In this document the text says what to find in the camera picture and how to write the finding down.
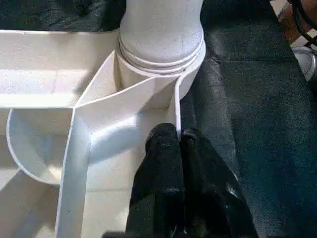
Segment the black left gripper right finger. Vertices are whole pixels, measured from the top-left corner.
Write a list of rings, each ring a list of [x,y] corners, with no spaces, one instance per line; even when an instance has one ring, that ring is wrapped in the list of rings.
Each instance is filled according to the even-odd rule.
[[[196,129],[182,132],[185,230],[192,238],[257,238],[235,174]]]

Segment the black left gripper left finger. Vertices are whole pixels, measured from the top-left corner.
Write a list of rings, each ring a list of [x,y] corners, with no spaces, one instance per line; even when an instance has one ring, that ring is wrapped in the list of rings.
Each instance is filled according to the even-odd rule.
[[[184,182],[179,140],[171,123],[149,133],[133,181],[126,233],[172,238],[184,228]]]

